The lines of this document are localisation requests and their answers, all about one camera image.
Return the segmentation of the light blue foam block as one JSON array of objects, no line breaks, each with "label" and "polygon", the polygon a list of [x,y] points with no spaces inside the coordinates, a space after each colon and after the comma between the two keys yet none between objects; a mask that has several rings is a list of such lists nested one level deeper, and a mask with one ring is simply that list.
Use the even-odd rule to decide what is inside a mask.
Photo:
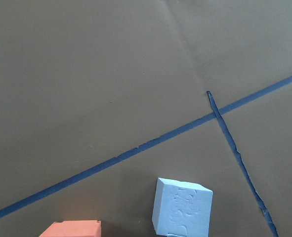
[{"label": "light blue foam block", "polygon": [[213,191],[196,183],[158,178],[152,223],[166,237],[207,237]]}]

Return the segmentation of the orange foam block left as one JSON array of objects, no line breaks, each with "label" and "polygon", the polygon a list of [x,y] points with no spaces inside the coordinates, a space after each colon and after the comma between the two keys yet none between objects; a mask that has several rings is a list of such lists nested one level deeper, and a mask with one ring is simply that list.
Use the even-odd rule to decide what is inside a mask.
[{"label": "orange foam block left", "polygon": [[54,222],[40,237],[101,237],[101,222],[76,220]]}]

